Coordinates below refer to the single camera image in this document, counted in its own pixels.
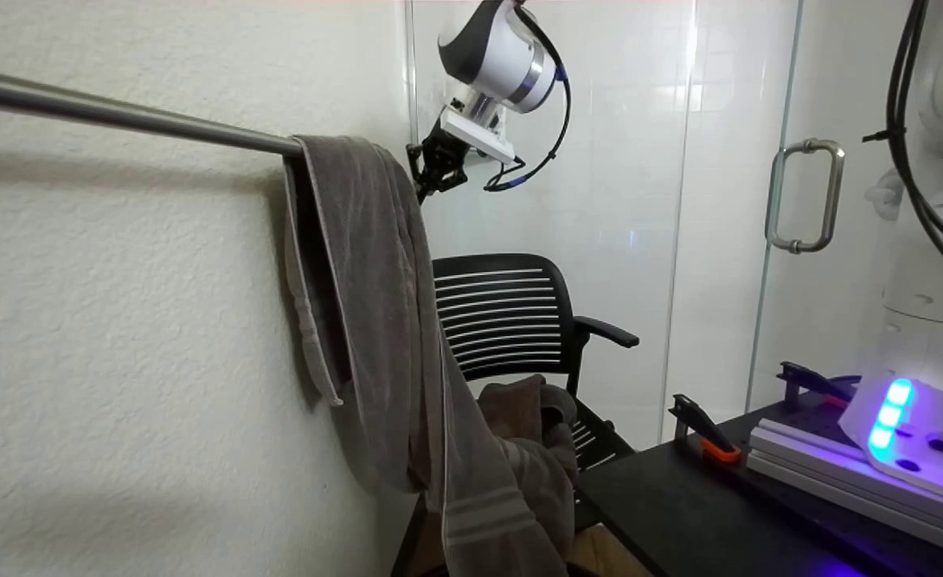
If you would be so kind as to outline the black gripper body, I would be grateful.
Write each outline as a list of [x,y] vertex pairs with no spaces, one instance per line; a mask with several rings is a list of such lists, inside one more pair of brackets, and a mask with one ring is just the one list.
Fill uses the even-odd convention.
[[448,192],[464,182],[469,145],[456,137],[428,137],[408,149],[411,176],[416,182],[416,198],[432,192]]

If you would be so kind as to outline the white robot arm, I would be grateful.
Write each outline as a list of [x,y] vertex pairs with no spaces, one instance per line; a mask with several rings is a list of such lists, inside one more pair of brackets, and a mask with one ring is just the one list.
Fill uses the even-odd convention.
[[639,449],[673,398],[715,416],[786,364],[943,386],[943,0],[530,0],[570,67],[508,119],[514,192],[432,198],[443,253],[553,257],[580,312],[583,401]]

